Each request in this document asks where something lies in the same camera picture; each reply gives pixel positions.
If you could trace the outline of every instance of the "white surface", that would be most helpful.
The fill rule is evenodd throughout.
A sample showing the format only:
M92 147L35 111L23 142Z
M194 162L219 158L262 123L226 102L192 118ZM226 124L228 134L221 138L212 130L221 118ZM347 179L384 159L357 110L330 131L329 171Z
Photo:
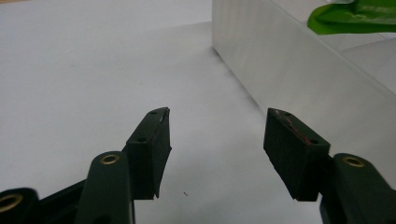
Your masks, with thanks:
M161 197L135 203L137 223L319 223L262 150L265 117L212 49L210 20L209 0L0 5L0 190L70 186L169 106Z
M395 189L395 42L372 35L324 41L275 2L214 0L215 49L262 111L293 113L332 144L331 155L365 158Z

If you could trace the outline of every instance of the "screw hole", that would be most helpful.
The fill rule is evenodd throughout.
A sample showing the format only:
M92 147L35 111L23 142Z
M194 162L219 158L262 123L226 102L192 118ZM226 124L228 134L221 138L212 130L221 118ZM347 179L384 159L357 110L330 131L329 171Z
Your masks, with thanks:
M20 194L8 194L0 198L0 213L6 212L17 206L23 199Z
M111 216L108 215L102 215L97 217L92 224L109 224L111 223Z
M354 157L344 157L344 162L354 167L361 168L364 166L364 162Z
M101 162L102 164L104 164L104 165L109 165L109 164L115 163L115 162L118 161L119 159L120 159L120 157L117 156L117 155L107 155L107 156L104 156L104 157L100 160L100 162Z

